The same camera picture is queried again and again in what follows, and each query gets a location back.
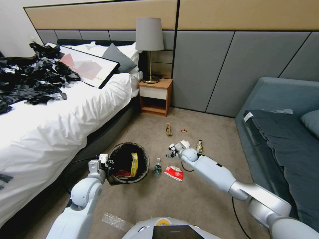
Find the plastic water bottle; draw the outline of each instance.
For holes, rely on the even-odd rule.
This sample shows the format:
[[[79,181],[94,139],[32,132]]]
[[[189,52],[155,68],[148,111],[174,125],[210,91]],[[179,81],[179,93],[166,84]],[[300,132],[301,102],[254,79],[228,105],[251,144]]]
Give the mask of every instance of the plastic water bottle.
[[[160,158],[157,158],[157,162],[156,162],[155,167],[154,167],[154,176],[156,178],[159,178],[161,171],[162,171],[162,167],[160,165]]]

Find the upholstered wall panel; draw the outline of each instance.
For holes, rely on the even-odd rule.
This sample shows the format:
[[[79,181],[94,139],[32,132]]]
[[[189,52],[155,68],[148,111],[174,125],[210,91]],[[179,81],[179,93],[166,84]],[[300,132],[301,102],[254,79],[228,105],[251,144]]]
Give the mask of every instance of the upholstered wall panel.
[[[312,32],[281,78],[319,81],[319,33]]]
[[[234,32],[178,31],[172,105],[204,112]]]
[[[172,64],[169,63],[152,63],[152,74],[159,75],[162,78],[171,79],[172,78]]]
[[[111,40],[135,41],[136,31],[109,31]]]
[[[319,30],[318,0],[181,0],[179,30]]]
[[[55,43],[57,41],[57,36],[54,30],[37,30],[43,44],[47,42]]]
[[[111,40],[129,40],[135,41],[135,31],[110,30]],[[174,49],[174,31],[163,31],[163,41],[165,50]]]
[[[163,41],[165,50],[174,50],[175,31],[163,31]]]
[[[152,51],[152,62],[159,63],[173,63],[173,52],[172,51]]]
[[[236,116],[260,77],[278,77],[308,32],[236,32],[208,113]]]
[[[55,33],[58,39],[82,39],[78,30],[56,30]]]
[[[110,40],[109,31],[80,31],[83,40]]]
[[[174,30],[177,0],[141,0],[26,8],[36,29],[134,30],[136,18],[158,17]]]

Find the beige wall panel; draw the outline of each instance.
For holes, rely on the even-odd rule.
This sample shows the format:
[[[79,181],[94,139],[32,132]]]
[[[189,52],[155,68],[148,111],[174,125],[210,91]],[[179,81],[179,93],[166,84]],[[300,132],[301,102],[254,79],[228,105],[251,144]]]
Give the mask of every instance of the beige wall panel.
[[[318,0],[181,0],[179,30],[319,30]]]
[[[36,29],[131,30],[137,17],[158,17],[175,29],[177,0],[141,0],[26,8]]]

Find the wooden nightstand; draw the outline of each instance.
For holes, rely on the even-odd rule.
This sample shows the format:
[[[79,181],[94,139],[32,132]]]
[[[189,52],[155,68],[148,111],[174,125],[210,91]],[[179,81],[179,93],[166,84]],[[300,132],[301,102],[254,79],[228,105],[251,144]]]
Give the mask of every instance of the wooden nightstand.
[[[142,112],[167,116],[172,94],[171,79],[160,79],[158,83],[139,83]]]

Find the white wall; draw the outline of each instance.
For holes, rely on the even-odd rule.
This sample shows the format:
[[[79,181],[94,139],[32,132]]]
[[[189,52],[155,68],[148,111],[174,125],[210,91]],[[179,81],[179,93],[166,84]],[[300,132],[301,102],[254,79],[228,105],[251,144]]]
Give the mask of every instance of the white wall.
[[[42,43],[23,7],[93,0],[0,0],[0,51],[5,56],[33,56],[33,40]]]

